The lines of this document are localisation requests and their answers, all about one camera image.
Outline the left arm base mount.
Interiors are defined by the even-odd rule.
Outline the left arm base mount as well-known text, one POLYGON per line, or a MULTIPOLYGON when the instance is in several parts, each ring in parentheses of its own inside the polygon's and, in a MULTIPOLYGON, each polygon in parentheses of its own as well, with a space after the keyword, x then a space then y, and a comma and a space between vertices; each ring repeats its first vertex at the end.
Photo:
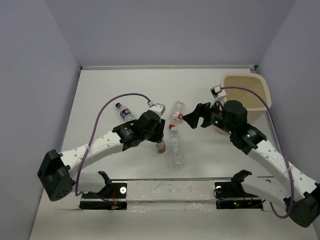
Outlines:
POLYGON ((104 171, 98 171, 97 174, 102 178, 103 188, 98 192, 83 193, 79 208, 81 210, 126 210, 128 183, 126 181, 113 181, 104 171))

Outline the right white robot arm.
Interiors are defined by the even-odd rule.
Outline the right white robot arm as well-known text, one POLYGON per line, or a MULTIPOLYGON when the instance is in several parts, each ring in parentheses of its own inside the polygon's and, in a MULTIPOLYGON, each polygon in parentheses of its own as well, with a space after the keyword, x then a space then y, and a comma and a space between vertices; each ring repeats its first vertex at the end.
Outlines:
POLYGON ((199 103, 183 120, 195 129, 202 118, 202 128, 215 126, 228 133, 237 149, 258 162, 281 184, 281 187, 272 185, 243 171, 240 179, 230 183, 235 196, 257 195, 284 209, 297 225, 309 227, 320 215, 320 184, 286 162, 267 137, 247 122, 247 115, 247 109, 239 101, 228 100, 225 104, 199 103))

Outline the clear white cap bottle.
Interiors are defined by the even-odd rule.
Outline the clear white cap bottle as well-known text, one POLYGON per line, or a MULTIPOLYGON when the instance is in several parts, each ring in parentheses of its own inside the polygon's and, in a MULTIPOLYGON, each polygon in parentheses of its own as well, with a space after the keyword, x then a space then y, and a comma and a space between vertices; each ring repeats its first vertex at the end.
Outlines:
POLYGON ((183 140, 181 134, 174 124, 169 124, 170 140, 170 164, 174 169, 181 169, 184 165, 183 140))

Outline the red cap pink bottle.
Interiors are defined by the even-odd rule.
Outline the red cap pink bottle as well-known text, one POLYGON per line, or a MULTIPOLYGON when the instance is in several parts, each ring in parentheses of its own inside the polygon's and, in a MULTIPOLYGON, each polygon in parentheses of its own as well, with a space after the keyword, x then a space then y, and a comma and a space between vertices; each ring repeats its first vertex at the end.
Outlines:
POLYGON ((156 151, 157 151, 158 154, 163 154, 167 149, 165 140, 162 139, 161 142, 156 142, 155 143, 155 148, 156 148, 156 151))

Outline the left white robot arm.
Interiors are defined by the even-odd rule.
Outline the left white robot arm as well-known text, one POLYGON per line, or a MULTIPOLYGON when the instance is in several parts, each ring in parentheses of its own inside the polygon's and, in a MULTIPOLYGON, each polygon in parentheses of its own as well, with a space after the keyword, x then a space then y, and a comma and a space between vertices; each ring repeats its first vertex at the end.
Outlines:
POLYGON ((83 169, 110 155, 137 147, 143 141, 160 143, 166 121, 151 110, 139 119, 114 127, 90 145, 58 153, 48 151, 37 176, 50 201, 63 199, 68 194, 93 193, 104 198, 113 188, 112 180, 104 171, 84 173, 83 169))

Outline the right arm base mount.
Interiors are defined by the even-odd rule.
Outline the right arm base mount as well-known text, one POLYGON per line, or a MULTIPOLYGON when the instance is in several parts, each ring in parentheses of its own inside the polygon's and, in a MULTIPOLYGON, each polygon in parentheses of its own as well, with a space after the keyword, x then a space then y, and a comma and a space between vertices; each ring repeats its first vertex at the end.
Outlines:
POLYGON ((263 210, 264 200, 256 195, 246 193, 242 183, 252 173, 241 170, 229 181, 218 181, 214 183, 213 195, 216 198, 217 210, 258 209, 263 210))

